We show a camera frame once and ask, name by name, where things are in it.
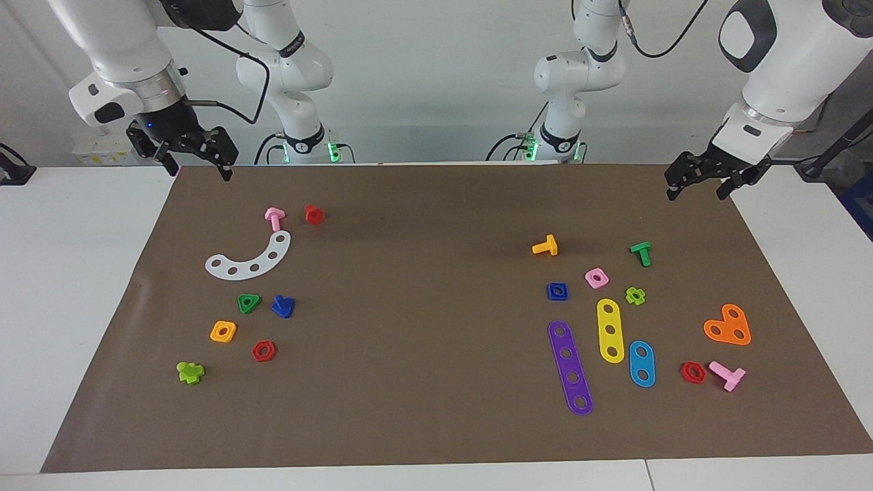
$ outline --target white wall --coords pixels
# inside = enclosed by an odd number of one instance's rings
[[[60,28],[45,0],[0,0],[57,67],[68,85],[91,71],[87,58]],[[527,129],[544,102],[533,85],[537,59],[578,49],[569,1],[539,0],[296,0],[295,14],[307,38],[333,60],[336,77],[313,94],[323,121],[352,143],[359,161],[478,160],[502,135]],[[698,0],[635,2],[637,35],[650,51],[668,45]],[[686,40],[667,58],[643,59],[627,39],[624,82],[583,95],[588,118],[583,140],[590,161],[668,162],[682,150],[700,151],[746,76],[718,49],[717,33],[733,0],[713,0]],[[161,38],[186,66],[189,95],[218,99],[252,114],[257,97],[237,83],[235,56],[194,32],[161,28]],[[0,126],[0,138],[34,156],[37,163],[73,164],[65,135],[87,132],[65,94],[27,55],[8,48],[13,34],[0,31],[3,85],[0,104],[21,122]],[[245,48],[253,41],[238,31],[221,38]],[[12,73],[12,82],[7,82]],[[804,156],[826,146],[857,118],[870,100],[867,70],[835,97],[825,129],[795,138],[784,156]],[[204,126],[225,126],[250,162],[264,135],[279,129],[270,108],[254,128],[215,108],[200,108]],[[7,120],[7,113],[0,116]],[[47,127],[59,135],[49,138]]]

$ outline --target toy piece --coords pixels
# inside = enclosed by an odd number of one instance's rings
[[[260,295],[241,294],[237,297],[237,305],[239,311],[244,315],[251,314],[251,311],[261,304]]]
[[[294,304],[297,303],[291,297],[283,297],[282,295],[276,295],[276,299],[273,301],[271,306],[272,311],[276,313],[279,317],[283,319],[287,319],[294,314]]]
[[[652,244],[649,242],[640,242],[637,245],[632,245],[630,251],[634,254],[640,255],[640,261],[643,263],[643,267],[649,267],[652,265],[652,259],[649,256],[649,249],[651,248]]]
[[[278,225],[278,222],[284,217],[285,211],[280,210],[279,208],[267,208],[267,212],[264,214],[264,220],[270,222],[270,226],[274,232],[282,230],[282,227]]]
[[[752,342],[752,331],[749,330],[749,322],[742,308],[732,303],[726,303],[721,308],[721,315],[724,317],[723,321],[712,320],[704,323],[706,337],[713,341],[728,342],[739,346],[746,346]]]
[[[308,204],[303,207],[303,219],[309,225],[318,225],[325,221],[325,212],[314,204]]]
[[[585,273],[585,281],[587,281],[588,284],[596,290],[597,288],[603,288],[607,286],[607,284],[609,283],[609,277],[603,272],[602,269],[597,267]]]
[[[645,341],[630,344],[630,379],[634,384],[648,389],[655,384],[655,351]]]
[[[566,301],[568,298],[570,298],[570,290],[567,289],[567,283],[548,284],[548,299],[550,301]]]
[[[624,360],[622,313],[615,301],[605,298],[597,302],[597,328],[603,359],[621,363]]]
[[[210,339],[214,342],[231,342],[237,333],[237,324],[228,321],[218,321],[212,326]]]
[[[646,293],[641,288],[630,287],[624,293],[626,294],[624,300],[630,304],[639,307],[646,302]]]
[[[588,389],[588,381],[585,380],[585,371],[582,369],[570,326],[562,321],[552,322],[548,326],[548,338],[552,343],[554,362],[558,365],[567,407],[578,416],[589,414],[594,410],[595,403]]]
[[[276,356],[276,345],[272,341],[258,341],[251,349],[251,355],[258,363],[269,362]]]
[[[554,235],[551,233],[546,235],[546,242],[542,244],[537,244],[532,247],[534,254],[542,254],[543,252],[548,252],[553,256],[558,255],[558,243],[554,241]]]
[[[257,278],[267,273],[285,257],[291,246],[291,234],[280,230],[270,236],[270,244],[255,259],[239,262],[227,259],[224,254],[216,254],[206,259],[206,271],[219,280],[241,281]]]
[[[736,371],[730,371],[719,362],[710,362],[710,370],[714,371],[719,377],[724,378],[725,390],[728,392],[733,392],[734,387],[746,375],[746,371],[741,368],[737,368]]]
[[[200,377],[206,373],[203,365],[198,365],[197,363],[179,362],[175,369],[179,372],[179,381],[188,385],[199,384]]]
[[[685,379],[685,382],[691,382],[692,384],[702,384],[704,380],[706,380],[706,370],[704,370],[704,366],[700,363],[682,363],[682,368],[679,371],[682,372],[682,378]]]

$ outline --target purple bar with holes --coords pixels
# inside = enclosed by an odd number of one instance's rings
[[[564,386],[567,407],[573,414],[585,416],[594,410],[595,404],[588,390],[579,352],[573,342],[570,326],[563,321],[555,321],[548,326],[548,338],[552,342],[554,361],[558,365],[560,382]]]

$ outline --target white curved toy piece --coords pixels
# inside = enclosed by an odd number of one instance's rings
[[[219,280],[242,281],[257,278],[274,267],[285,257],[291,246],[291,234],[280,230],[270,236],[270,244],[255,259],[237,262],[216,254],[206,259],[206,271]]]

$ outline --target red hexagonal nut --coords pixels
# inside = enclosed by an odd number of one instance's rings
[[[314,204],[303,207],[303,217],[309,225],[318,225],[325,221],[325,212]]]
[[[706,370],[704,366],[697,362],[685,362],[682,364],[682,378],[685,382],[692,384],[702,384],[706,379]]]
[[[256,362],[269,362],[276,356],[276,345],[272,341],[258,341],[251,349]]]

